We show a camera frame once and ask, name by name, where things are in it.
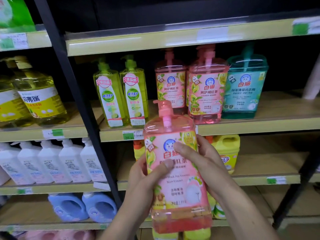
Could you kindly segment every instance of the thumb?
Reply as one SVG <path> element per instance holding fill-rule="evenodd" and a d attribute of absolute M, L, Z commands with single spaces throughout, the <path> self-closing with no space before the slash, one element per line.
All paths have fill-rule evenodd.
<path fill-rule="evenodd" d="M 193 162 L 195 165 L 197 165 L 198 168 L 206 167 L 206 158 L 201 156 L 197 151 L 195 151 L 191 147 L 180 142 L 174 143 L 173 147 L 174 150 L 177 151 L 182 157 Z"/>
<path fill-rule="evenodd" d="M 153 189 L 154 185 L 169 173 L 173 167 L 174 162 L 172 159 L 164 160 L 160 165 L 156 166 L 156 168 L 144 178 L 147 188 Z"/>

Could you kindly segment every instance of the green circular logo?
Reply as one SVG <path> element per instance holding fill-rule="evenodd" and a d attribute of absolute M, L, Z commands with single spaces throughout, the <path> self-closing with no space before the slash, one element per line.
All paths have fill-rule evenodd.
<path fill-rule="evenodd" d="M 139 92 L 137 89 L 134 88 L 130 88 L 128 90 L 128 98 L 130 98 L 131 100 L 136 100 L 139 97 Z"/>
<path fill-rule="evenodd" d="M 113 93 L 110 91 L 104 91 L 102 93 L 102 98 L 103 100 L 107 101 L 107 102 L 111 102 L 114 99 Z"/>

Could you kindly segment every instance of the person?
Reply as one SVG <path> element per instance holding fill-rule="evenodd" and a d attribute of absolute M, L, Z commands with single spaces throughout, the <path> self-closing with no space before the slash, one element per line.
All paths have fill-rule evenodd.
<path fill-rule="evenodd" d="M 197 141 L 199 153 L 180 142 L 174 143 L 174 150 L 198 167 L 207 191 L 223 208 L 235 238 L 278 240 L 270 223 L 231 178 L 216 149 L 200 135 L 197 135 Z M 150 212 L 154 186 L 173 167 L 173 161 L 166 159 L 147 175 L 146 156 L 141 156 L 131 167 L 123 204 L 101 239 L 133 239 Z"/>

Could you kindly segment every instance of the teal pump dispenser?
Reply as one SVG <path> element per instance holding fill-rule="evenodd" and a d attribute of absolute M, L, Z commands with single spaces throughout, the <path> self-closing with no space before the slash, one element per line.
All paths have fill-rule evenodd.
<path fill-rule="evenodd" d="M 226 80 L 223 119 L 254 118 L 262 87 L 268 71 L 268 63 L 263 55 L 254 54 L 254 44 L 249 43 L 241 55 L 230 57 Z"/>

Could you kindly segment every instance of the right hand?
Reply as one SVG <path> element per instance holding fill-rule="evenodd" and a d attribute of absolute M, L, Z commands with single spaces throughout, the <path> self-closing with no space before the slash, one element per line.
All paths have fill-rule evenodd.
<path fill-rule="evenodd" d="M 209 194 L 221 202 L 230 189 L 238 189 L 239 186 L 229 175 L 217 150 L 204 137 L 196 136 L 199 152 L 180 142 L 174 143 L 174 150 L 198 167 Z"/>

